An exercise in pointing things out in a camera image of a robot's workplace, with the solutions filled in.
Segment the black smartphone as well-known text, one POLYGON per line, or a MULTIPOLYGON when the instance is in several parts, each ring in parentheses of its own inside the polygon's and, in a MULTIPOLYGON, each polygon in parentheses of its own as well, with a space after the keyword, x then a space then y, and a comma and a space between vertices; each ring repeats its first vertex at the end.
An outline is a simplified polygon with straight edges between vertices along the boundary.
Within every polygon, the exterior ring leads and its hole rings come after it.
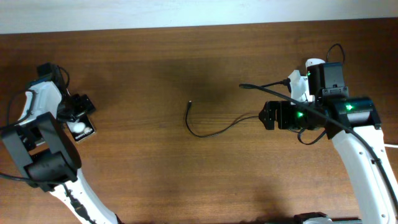
POLYGON ((96 132, 93 123, 87 115, 84 115, 75 122, 67 122, 67 127, 75 142, 81 142, 96 132))

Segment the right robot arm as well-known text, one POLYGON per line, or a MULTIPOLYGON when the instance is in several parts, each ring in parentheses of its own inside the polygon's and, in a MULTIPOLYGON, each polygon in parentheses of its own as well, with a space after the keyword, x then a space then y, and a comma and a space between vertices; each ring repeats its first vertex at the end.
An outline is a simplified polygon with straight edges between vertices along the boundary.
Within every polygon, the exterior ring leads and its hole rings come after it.
POLYGON ((266 102, 260 121, 267 130, 322 129, 343 161, 363 223, 397 223, 397 179, 373 101, 349 96, 341 63, 312 58, 305 66, 305 75, 295 70, 284 81, 289 100, 266 102))

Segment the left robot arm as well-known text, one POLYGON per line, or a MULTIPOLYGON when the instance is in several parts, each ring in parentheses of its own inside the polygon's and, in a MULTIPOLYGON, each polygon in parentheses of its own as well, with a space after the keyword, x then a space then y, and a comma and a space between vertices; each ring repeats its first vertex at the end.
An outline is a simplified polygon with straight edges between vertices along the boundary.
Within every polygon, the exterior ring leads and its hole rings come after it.
POLYGON ((81 223, 120 223, 86 181, 75 147, 96 132, 88 117, 94 104, 87 95, 70 94, 70 76, 61 66, 45 63, 37 73, 23 90, 21 117, 1 127, 1 140, 21 174, 1 177, 58 198, 81 223))

